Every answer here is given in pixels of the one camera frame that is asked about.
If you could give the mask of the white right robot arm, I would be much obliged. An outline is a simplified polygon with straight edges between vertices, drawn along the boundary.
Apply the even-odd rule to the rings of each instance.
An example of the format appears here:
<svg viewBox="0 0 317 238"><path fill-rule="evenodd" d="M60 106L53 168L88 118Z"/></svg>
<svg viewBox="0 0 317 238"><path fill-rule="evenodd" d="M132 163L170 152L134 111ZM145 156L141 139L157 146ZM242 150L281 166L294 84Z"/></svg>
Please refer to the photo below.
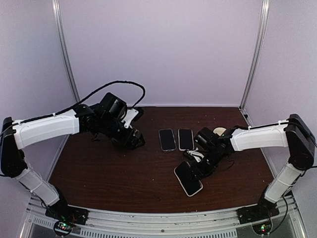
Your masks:
<svg viewBox="0 0 317 238"><path fill-rule="evenodd" d="M267 147L289 149L288 161L254 207L254 215L259 219L270 214L273 206L291 189L295 181L313 167L317 146L315 136L298 114L262 126L217 127L213 130L204 127L194 141L207 152L190 166L191 178L196 180L210 176L219 162L234 152Z"/></svg>

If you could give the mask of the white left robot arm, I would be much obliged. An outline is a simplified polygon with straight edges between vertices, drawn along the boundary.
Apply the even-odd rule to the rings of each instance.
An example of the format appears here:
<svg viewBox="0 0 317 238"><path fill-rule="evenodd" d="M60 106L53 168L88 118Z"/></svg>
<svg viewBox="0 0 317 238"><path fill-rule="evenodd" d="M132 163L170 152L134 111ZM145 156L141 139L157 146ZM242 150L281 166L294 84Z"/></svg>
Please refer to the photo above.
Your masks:
<svg viewBox="0 0 317 238"><path fill-rule="evenodd" d="M144 114L141 107L127 104L112 93L92 106L78 104L62 113L37 119L3 120L0 134L0 174L19 181L42 199L47 210L67 220L72 214L61 191L43 180L25 161L23 149L29 145L64 135L90 132L94 138L105 135L128 150L145 145L142 133L132 126Z"/></svg>

